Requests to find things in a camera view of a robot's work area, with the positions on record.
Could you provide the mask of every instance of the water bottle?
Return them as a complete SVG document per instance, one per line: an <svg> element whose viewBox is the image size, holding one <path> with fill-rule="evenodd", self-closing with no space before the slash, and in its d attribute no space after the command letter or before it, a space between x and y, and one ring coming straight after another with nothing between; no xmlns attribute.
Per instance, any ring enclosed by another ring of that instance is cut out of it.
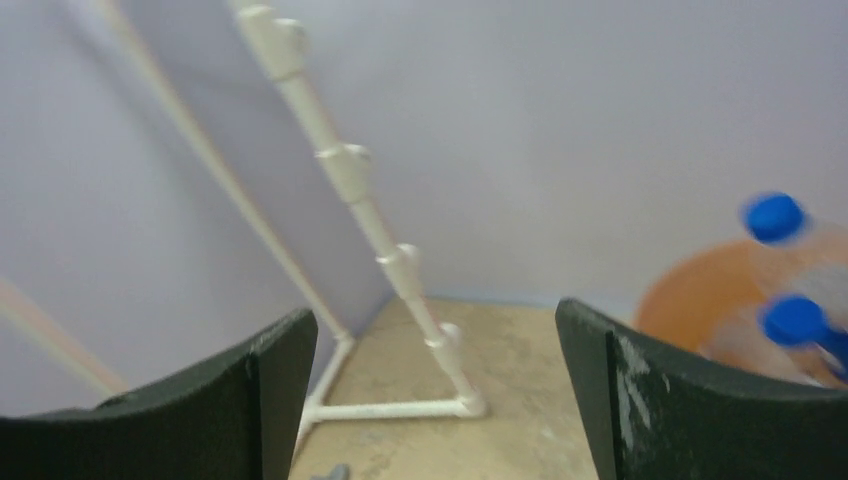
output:
<svg viewBox="0 0 848 480"><path fill-rule="evenodd" d="M785 193L767 193L743 209L748 232L760 244L752 255L754 280L772 297L793 291L848 330L848 229L814 219Z"/></svg>
<svg viewBox="0 0 848 480"><path fill-rule="evenodd" d="M781 348L764 334L758 321L759 308L749 306L734 312L701 345L699 353L723 365L787 382L821 386L811 366L819 360L811 348Z"/></svg>
<svg viewBox="0 0 848 480"><path fill-rule="evenodd" d="M783 294L761 312L759 324L799 369L823 384L848 386L848 333L833 328L819 304L797 293ZM803 356L793 357L793 352Z"/></svg>

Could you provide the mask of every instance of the bottle cap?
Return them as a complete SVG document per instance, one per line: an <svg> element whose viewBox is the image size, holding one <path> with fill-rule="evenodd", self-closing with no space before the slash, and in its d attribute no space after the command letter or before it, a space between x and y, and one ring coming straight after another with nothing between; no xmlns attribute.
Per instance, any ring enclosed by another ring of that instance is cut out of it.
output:
<svg viewBox="0 0 848 480"><path fill-rule="evenodd" d="M819 343L833 333L824 310L803 295L776 298L760 319L763 333L781 347Z"/></svg>
<svg viewBox="0 0 848 480"><path fill-rule="evenodd" d="M783 242L804 227L806 214L792 197L773 192L754 198L743 211L748 232L765 244Z"/></svg>

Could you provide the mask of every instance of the concrete floor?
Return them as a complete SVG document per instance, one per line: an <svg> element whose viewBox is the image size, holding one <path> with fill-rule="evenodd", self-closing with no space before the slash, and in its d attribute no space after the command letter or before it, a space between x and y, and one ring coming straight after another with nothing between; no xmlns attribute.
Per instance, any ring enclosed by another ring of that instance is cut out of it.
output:
<svg viewBox="0 0 848 480"><path fill-rule="evenodd" d="M291 478L351 466L351 480L595 480L552 310L434 301L463 330L466 371L490 402L484 419L328 422L306 439ZM399 301L342 372L330 404L454 395Z"/></svg>

